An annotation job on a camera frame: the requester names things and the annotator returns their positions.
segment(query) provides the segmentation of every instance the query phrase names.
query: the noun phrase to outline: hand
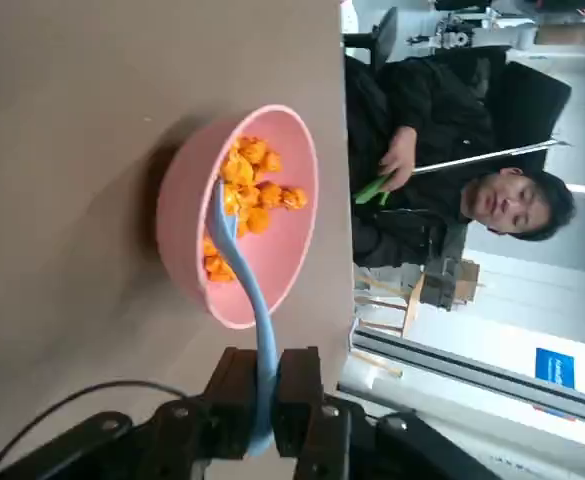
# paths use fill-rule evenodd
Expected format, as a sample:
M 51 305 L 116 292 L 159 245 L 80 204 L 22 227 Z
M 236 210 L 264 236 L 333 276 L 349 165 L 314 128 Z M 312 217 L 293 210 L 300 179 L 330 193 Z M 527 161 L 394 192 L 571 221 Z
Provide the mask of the hand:
M 381 159 L 380 175 L 392 174 L 381 188 L 392 192 L 407 183 L 416 165 L 417 133 L 411 127 L 401 127 L 390 142 L 388 153 Z

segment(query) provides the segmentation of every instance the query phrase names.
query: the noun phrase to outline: black jacket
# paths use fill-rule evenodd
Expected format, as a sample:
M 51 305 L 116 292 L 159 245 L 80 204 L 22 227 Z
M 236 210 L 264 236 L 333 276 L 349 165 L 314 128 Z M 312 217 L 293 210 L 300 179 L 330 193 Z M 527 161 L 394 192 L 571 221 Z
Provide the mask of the black jacket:
M 346 58 L 350 189 L 376 178 L 381 157 L 401 126 L 418 133 L 417 166 L 494 151 L 490 115 L 473 90 L 427 59 L 387 64 L 373 77 Z M 468 222 L 461 190 L 489 172 L 488 164 L 412 177 L 382 209 L 375 200 L 352 207 L 354 261 L 361 266 L 424 264 L 444 236 Z

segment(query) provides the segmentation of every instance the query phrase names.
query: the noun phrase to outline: orange food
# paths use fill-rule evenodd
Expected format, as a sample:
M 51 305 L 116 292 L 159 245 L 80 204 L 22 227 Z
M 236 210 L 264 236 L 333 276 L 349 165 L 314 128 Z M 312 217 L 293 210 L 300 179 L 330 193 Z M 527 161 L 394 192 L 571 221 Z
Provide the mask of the orange food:
M 226 184 L 223 188 L 223 206 L 228 215 L 237 215 L 241 208 L 239 189 L 232 184 Z
M 205 235 L 203 237 L 203 256 L 212 257 L 214 255 L 217 255 L 218 253 L 219 251 L 214 246 L 214 243 L 212 243 L 212 239 Z
M 243 155 L 252 165 L 259 165 L 268 151 L 268 144 L 258 138 L 251 138 L 246 144 L 245 139 L 242 141 L 239 153 Z
M 237 238 L 241 238 L 241 237 L 245 236 L 245 234 L 248 233 L 248 231 L 249 231 L 249 228 L 248 228 L 247 220 L 245 222 L 239 222 L 239 224 L 236 226 Z
M 263 160 L 260 164 L 260 169 L 264 172 L 280 172 L 283 170 L 281 155 L 270 150 L 265 154 L 265 157 L 263 157 Z
M 263 208 L 276 208 L 281 206 L 281 187 L 276 183 L 267 182 L 259 186 L 261 194 L 259 201 Z
M 263 233 L 270 226 L 270 215 L 265 208 L 251 208 L 247 223 L 250 232 L 256 234 Z
M 259 165 L 252 165 L 252 170 L 254 171 L 254 183 L 259 183 L 263 180 L 263 170 Z
M 254 182 L 254 170 L 245 157 L 231 149 L 221 165 L 221 178 L 230 184 L 251 185 Z
M 308 203 L 308 196 L 300 188 L 284 188 L 281 196 L 283 206 L 288 210 L 299 210 Z
M 254 207 L 259 203 L 260 191 L 254 185 L 243 185 L 238 191 L 238 201 L 241 208 Z
M 238 219 L 238 238 L 248 232 L 265 232 L 270 225 L 268 209 L 284 206 L 288 210 L 298 210 L 308 203 L 307 194 L 300 188 L 281 188 L 272 182 L 257 186 L 263 173 L 282 169 L 281 156 L 271 150 L 265 140 L 240 136 L 232 143 L 219 174 L 224 182 L 225 211 Z M 203 237 L 203 268 L 211 282 L 236 280 L 232 268 L 207 235 Z
M 203 267 L 206 272 L 208 272 L 208 278 L 210 279 L 212 279 L 212 276 L 215 276 L 217 279 L 228 277 L 228 280 L 225 281 L 234 280 L 236 278 L 230 265 L 228 265 L 223 257 L 218 254 L 211 257 L 205 257 L 203 259 Z

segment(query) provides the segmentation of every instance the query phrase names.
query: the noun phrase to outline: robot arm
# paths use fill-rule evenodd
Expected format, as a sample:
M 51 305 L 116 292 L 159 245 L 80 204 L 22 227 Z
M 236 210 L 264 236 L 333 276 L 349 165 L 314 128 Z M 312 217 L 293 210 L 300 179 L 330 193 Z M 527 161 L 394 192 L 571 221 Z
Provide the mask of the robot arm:
M 256 398 L 256 352 L 227 348 L 205 391 L 161 405 L 135 426 L 102 412 L 0 471 L 0 480 L 203 479 L 212 459 L 241 460 Z M 412 414 L 372 421 L 354 402 L 326 395 L 316 347 L 285 350 L 272 424 L 295 480 L 498 477 Z

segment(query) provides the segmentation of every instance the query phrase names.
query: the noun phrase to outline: green object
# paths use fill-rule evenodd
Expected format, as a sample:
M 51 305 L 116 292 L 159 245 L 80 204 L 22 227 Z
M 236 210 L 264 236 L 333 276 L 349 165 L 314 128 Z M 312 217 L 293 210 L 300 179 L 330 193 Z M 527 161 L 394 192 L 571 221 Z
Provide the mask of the green object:
M 385 203 L 388 201 L 389 196 L 390 196 L 390 192 L 383 192 L 383 196 L 381 197 L 381 200 L 379 201 L 379 205 L 381 205 L 382 207 L 385 207 Z
M 370 200 L 376 197 L 377 194 L 384 193 L 383 198 L 381 199 L 381 205 L 384 205 L 388 194 L 381 192 L 380 189 L 387 179 L 388 175 L 383 175 L 382 177 L 379 177 L 373 182 L 367 184 L 356 195 L 354 195 L 354 203 L 357 205 L 362 205 L 364 203 L 368 203 Z

